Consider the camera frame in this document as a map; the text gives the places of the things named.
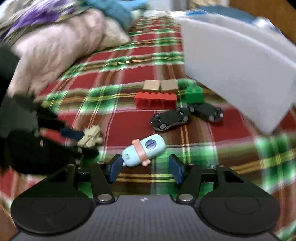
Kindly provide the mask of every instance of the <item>black toy car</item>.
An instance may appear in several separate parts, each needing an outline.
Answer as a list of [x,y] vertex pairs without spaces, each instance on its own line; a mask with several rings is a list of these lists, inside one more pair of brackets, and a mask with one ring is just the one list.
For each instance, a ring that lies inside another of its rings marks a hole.
[[156,113],[150,121],[156,131],[165,131],[172,126],[186,124],[190,115],[191,113],[187,108],[178,107],[175,110],[169,110],[161,114]]
[[220,107],[208,103],[190,104],[188,109],[193,115],[210,122],[221,121],[224,116],[224,112]]

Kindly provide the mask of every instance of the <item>lego brick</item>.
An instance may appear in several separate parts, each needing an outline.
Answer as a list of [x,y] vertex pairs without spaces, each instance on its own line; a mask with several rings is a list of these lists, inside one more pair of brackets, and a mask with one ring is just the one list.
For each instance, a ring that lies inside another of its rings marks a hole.
[[160,86],[159,80],[146,80],[143,86],[143,92],[158,92]]
[[138,92],[135,96],[135,105],[138,109],[171,110],[177,106],[177,96],[169,93]]
[[187,104],[203,103],[203,91],[200,86],[187,87],[185,90],[185,101]]
[[161,86],[161,91],[163,93],[175,93],[178,94],[178,83],[177,80],[172,79],[172,80],[162,80],[160,82],[160,86]]

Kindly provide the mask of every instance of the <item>plaid blanket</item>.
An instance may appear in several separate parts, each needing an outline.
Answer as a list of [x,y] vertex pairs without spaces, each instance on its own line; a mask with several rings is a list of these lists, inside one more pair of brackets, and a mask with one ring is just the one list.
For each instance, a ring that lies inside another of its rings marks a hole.
[[[58,113],[72,128],[101,127],[104,145],[97,158],[83,161],[85,166],[109,161],[133,139],[155,134],[149,122],[155,111],[137,110],[134,104],[134,96],[145,80],[177,79],[178,106],[182,107],[186,107],[185,88],[200,85],[184,74],[180,29],[171,19],[142,18],[129,36],[132,41],[124,46],[79,60],[39,96],[43,106]],[[236,108],[202,87],[205,101],[224,110],[223,122],[211,124],[193,116],[187,125],[158,132],[167,144],[166,151],[153,158],[148,167],[123,168],[112,185],[114,194],[176,195],[178,189],[168,170],[170,154],[204,168],[223,164],[278,200],[281,217],[275,234],[282,240],[294,240],[296,108],[287,113],[274,135],[266,137]],[[46,131],[45,135],[61,143],[69,142],[53,131]],[[41,178],[24,177],[10,170],[0,181],[1,194],[12,200]],[[23,180],[22,188],[16,185],[18,180]],[[89,183],[80,183],[79,189],[92,196]],[[212,184],[203,184],[201,196],[212,189]]]

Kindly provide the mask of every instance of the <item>round black pad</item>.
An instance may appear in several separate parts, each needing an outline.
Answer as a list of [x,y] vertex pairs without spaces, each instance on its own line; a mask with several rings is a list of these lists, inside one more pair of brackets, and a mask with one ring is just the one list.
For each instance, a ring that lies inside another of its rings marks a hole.
[[253,184],[229,183],[206,194],[199,212],[219,230],[254,235],[275,227],[280,208],[275,198]]
[[93,203],[83,193],[76,197],[17,197],[11,206],[16,226],[24,232],[37,235],[55,235],[68,232],[86,221]]

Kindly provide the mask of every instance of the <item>red lego brick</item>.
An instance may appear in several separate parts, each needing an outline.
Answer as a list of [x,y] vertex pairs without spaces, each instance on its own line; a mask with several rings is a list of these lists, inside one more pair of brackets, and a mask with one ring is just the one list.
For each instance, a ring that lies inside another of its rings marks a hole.
[[177,107],[177,96],[169,93],[138,92],[135,96],[138,109],[146,110],[172,110]]

